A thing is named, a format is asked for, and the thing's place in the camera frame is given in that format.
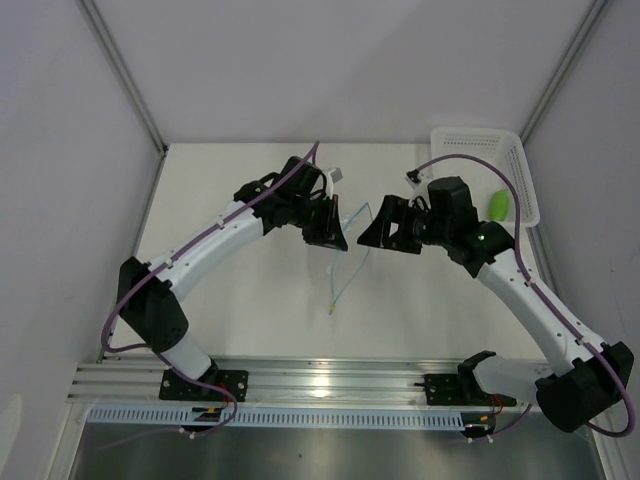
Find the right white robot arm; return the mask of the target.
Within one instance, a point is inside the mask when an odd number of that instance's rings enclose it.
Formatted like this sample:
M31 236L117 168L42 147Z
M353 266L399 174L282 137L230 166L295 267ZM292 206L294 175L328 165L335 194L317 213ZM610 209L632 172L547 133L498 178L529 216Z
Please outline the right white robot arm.
M559 430L572 433L623 402L627 436L635 412L626 386L634 355L623 343L610 345L561 304L546 284L531 276L519 245L500 224L479 219L471 193L459 177L427 186L429 203L385 196L379 213L358 237L367 247L418 254L438 246L469 275L493 292L538 345L548 366L527 369L494 353L477 354L458 367L458 395L479 403L500 393L537 405Z

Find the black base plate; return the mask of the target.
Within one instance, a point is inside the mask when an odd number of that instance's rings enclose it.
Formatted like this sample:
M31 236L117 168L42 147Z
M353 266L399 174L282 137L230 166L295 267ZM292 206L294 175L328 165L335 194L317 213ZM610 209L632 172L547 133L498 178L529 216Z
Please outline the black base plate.
M517 401L505 395L484 393L458 374L425 374L413 384L420 388L429 406L515 407Z
M216 362L192 380L169 367L163 373L158 397L163 401L244 402L248 386L247 370L221 369Z

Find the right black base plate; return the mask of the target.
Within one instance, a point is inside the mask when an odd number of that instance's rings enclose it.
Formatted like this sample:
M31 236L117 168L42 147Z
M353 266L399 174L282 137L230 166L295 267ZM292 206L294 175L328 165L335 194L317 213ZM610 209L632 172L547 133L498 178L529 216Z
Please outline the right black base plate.
M429 406L515 407L517 401L505 395L484 393L458 374L425 374L413 384L420 388Z

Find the aluminium rail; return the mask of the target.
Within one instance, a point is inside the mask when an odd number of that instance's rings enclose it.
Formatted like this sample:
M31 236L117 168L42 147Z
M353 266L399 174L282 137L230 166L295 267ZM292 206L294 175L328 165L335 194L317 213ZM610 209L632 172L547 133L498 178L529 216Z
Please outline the aluminium rail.
M243 405L293 408L429 408L427 375L457 375L446 360L221 358L222 383ZM150 355L107 356L80 364L67 401L157 404L167 366Z

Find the left aluminium frame post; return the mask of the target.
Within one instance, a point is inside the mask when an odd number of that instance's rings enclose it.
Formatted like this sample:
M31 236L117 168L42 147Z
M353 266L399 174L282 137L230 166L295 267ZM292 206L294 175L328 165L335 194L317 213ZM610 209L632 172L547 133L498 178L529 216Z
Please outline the left aluminium frame post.
M146 136L160 157L163 157L168 146L154 120L147 102L139 89L134 76L111 32L99 6L93 0L76 1L90 31L92 32L103 56L112 70L120 89L129 102L134 114L138 118Z

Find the right aluminium frame post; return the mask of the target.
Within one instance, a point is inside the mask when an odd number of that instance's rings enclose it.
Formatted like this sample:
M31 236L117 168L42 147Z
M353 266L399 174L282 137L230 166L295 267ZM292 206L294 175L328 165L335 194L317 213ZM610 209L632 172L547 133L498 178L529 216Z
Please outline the right aluminium frame post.
M551 110L556 98L570 78L581 56L587 49L591 39L614 4L610 0L590 1L586 13L581 17L570 41L563 49L559 60L553 68L548 81L538 96L535 105L527 116L519 137L524 146L539 129L546 115Z

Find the green toy vegetable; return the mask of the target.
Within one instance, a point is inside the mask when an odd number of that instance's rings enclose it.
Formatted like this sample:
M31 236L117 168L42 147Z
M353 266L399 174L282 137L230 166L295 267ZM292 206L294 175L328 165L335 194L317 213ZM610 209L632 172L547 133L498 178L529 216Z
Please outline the green toy vegetable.
M502 189L492 194L488 204L487 215L490 221L504 222L510 215L510 209L510 192Z

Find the clear zip top bag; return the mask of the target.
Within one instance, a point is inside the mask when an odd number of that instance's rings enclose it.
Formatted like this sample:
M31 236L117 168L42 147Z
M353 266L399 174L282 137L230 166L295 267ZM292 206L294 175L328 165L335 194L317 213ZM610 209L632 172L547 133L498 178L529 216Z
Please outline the clear zip top bag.
M368 262L371 248L358 245L357 237L372 219L373 213L370 204L364 202L349 216L340 220L342 233L348 243L348 250L336 251L327 268L330 294L329 316L336 313L340 302Z

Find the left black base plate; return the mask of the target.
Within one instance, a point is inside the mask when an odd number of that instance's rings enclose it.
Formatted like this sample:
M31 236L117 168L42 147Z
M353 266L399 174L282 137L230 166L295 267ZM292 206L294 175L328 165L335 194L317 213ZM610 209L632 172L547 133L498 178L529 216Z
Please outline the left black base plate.
M221 369L216 362L192 380L169 367L163 373L158 397L163 401L244 402L248 386L247 370Z

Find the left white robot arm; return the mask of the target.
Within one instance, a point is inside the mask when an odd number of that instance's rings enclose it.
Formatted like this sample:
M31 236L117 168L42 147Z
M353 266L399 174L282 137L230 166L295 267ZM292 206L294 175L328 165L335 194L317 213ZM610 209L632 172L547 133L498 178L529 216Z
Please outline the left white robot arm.
M113 316L182 377L192 398L215 392L217 366L190 334L181 302L213 268L284 226L299 229L310 246L347 251L334 191L342 173L313 159L289 158L281 171L244 184L203 231L151 261L131 257L121 265Z

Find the white plastic basket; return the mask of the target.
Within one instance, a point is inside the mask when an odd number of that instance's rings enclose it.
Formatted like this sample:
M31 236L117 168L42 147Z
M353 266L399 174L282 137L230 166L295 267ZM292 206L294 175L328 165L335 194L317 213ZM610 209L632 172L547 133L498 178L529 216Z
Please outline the white plastic basket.
M430 135L431 155L441 157L454 155L427 169L433 178L459 176L469 186L479 218L490 221L487 215L489 200L496 191L512 185L517 193L521 226L532 228L538 225L540 213L526 154L520 137L508 130L438 127ZM476 162L460 159L460 154L477 157L499 170L499 174ZM508 219L499 222L511 228L515 222L515 204L511 196Z

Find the aluminium frame post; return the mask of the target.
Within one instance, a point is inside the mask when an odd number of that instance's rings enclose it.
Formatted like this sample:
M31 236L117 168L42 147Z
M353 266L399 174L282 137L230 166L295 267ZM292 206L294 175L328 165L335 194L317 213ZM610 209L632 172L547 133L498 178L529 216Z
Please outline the aluminium frame post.
M581 17L570 41L563 49L559 60L553 68L548 81L538 96L535 105L527 116L519 137L524 146L539 129L546 115L551 110L556 98L570 78L581 56L587 49L591 39L614 4L610 0L590 1L586 13Z
M147 102L139 89L134 76L111 32L99 6L93 0L76 1L90 31L92 32L103 56L112 70L120 89L129 102L134 114L138 118L146 136L160 157L163 157L168 146L154 120Z

